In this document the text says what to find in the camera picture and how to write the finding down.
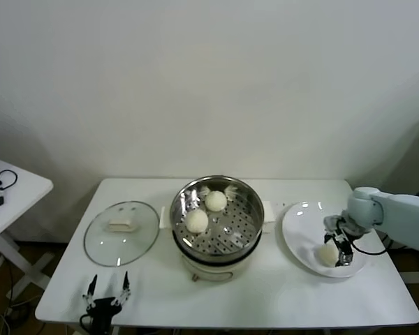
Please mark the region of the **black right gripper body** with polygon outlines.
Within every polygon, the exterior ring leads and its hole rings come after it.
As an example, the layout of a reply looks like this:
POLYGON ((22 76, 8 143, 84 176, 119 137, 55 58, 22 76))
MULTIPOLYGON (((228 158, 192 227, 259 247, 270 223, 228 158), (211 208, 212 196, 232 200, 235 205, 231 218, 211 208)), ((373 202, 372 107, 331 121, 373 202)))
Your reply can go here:
POLYGON ((341 228, 337 228, 331 232, 331 235, 339 251, 339 257, 352 257, 353 250, 346 233, 341 228))

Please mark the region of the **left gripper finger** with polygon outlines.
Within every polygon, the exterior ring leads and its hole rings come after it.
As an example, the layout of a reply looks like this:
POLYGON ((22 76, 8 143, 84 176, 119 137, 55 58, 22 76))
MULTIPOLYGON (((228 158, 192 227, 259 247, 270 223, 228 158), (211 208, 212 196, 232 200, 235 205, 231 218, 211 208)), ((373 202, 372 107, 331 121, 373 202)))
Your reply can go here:
POLYGON ((96 274, 87 288, 87 293, 82 296, 86 304, 87 311, 90 310, 91 308, 94 308, 96 305, 94 303, 94 292, 96 289, 97 278, 98 278, 98 275, 96 274))
POLYGON ((112 305, 123 306, 128 300, 128 298, 130 297, 130 295, 131 295, 130 282, 128 278, 128 272, 126 271, 124 275, 124 280, 123 280, 122 292, 118 297, 116 297, 113 300, 112 305))

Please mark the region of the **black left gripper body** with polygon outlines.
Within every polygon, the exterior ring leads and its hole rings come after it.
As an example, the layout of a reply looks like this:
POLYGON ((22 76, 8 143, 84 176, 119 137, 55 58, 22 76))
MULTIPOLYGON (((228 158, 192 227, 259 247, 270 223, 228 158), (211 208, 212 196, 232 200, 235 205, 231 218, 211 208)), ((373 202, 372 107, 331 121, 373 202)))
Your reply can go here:
POLYGON ((94 301, 87 309, 89 334, 110 334, 113 317, 122 311, 122 304, 116 298, 102 298, 94 301))

